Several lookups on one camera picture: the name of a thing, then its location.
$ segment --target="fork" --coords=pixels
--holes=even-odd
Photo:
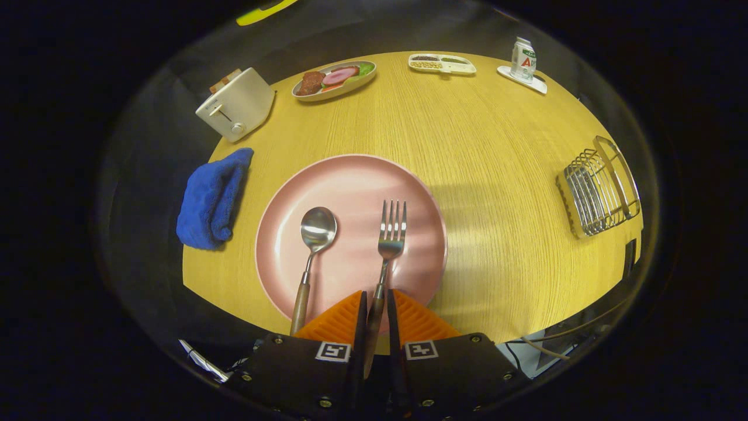
[[[387,281],[387,269],[390,262],[402,253],[405,247],[405,229],[408,227],[408,208],[407,203],[402,203],[402,221],[400,221],[400,200],[395,206],[394,201],[390,200],[390,221],[387,222],[387,201],[381,206],[381,225],[379,226],[379,243],[377,249],[382,256],[381,273],[379,274],[379,284],[374,291],[374,299],[369,317],[367,318],[367,334],[364,346],[364,378],[369,377],[374,360],[374,350],[376,349],[377,339],[379,338],[379,325],[381,315],[384,311],[384,291]]]

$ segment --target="cable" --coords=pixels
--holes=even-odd
[[[525,342],[526,342],[526,343],[527,343],[528,345],[530,345],[531,347],[535,348],[536,350],[538,350],[538,351],[542,352],[543,354],[547,354],[547,355],[550,355],[551,357],[556,357],[556,358],[560,358],[561,360],[568,360],[568,359],[569,359],[569,358],[568,358],[568,357],[567,357],[566,355],[556,354],[556,353],[555,353],[555,352],[553,352],[553,351],[549,351],[549,350],[547,350],[547,349],[543,348],[542,346],[539,346],[539,345],[536,345],[536,344],[534,344],[534,343],[530,342],[530,340],[529,340],[529,339],[527,339],[527,338],[525,338],[524,336],[520,336],[520,337],[521,337],[521,338],[522,338],[522,340],[523,340],[523,341],[525,341]]]
[[[610,313],[614,312],[616,309],[618,309],[620,306],[622,306],[623,303],[625,303],[628,299],[629,299],[629,297],[624,298],[623,300],[621,300],[620,303],[618,303],[615,306],[613,306],[610,310],[606,311],[605,313],[599,315],[596,318],[593,318],[592,320],[590,320],[590,321],[588,321],[588,322],[586,322],[584,324],[580,324],[579,326],[575,327],[574,329],[569,329],[569,330],[567,330],[565,332],[555,333],[553,335],[543,336],[542,338],[528,339],[528,340],[530,342],[543,342],[543,341],[548,340],[548,339],[555,339],[555,338],[560,338],[561,336],[570,335],[570,334],[572,334],[574,332],[577,332],[578,330],[582,330],[585,327],[588,327],[590,324],[594,324],[596,321],[598,321],[598,320],[602,319],[603,317],[609,315]],[[509,343],[509,344],[523,344],[525,342],[526,341],[507,341],[507,343]]]
[[[506,347],[506,350],[509,351],[509,353],[512,355],[512,357],[515,358],[515,362],[517,363],[517,370],[521,372],[522,365],[519,363],[519,358],[517,358],[517,354],[515,354],[514,351],[512,351],[512,349],[509,347],[509,344],[507,344],[506,342],[504,342],[504,346]]]

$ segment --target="metal basket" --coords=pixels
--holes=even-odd
[[[579,238],[600,234],[641,212],[637,185],[618,146],[600,136],[592,142],[595,149],[585,149],[556,176],[571,231]]]

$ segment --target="table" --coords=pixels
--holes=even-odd
[[[446,76],[410,70],[412,53],[351,58],[374,61],[378,75],[324,103],[292,97],[303,72],[273,84],[278,93],[266,123],[236,144],[222,139],[210,157],[255,150],[233,238],[217,252],[185,246],[184,285],[241,319],[287,333],[290,321],[263,292],[255,268],[257,227],[286,180],[340,154],[395,161],[432,191],[447,225],[449,257],[429,308],[462,333],[504,342],[536,332],[584,309],[622,278],[625,244],[641,244],[641,213],[579,240],[555,185],[595,136],[612,139],[592,113],[543,72],[537,74],[548,84],[545,96],[501,76],[496,68],[507,61],[443,52],[478,69],[475,76]],[[383,338],[379,353],[388,351]]]

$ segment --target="towel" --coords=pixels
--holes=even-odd
[[[190,175],[177,217],[177,236],[182,243],[215,250],[231,238],[231,211],[253,154],[251,148],[242,148]]]

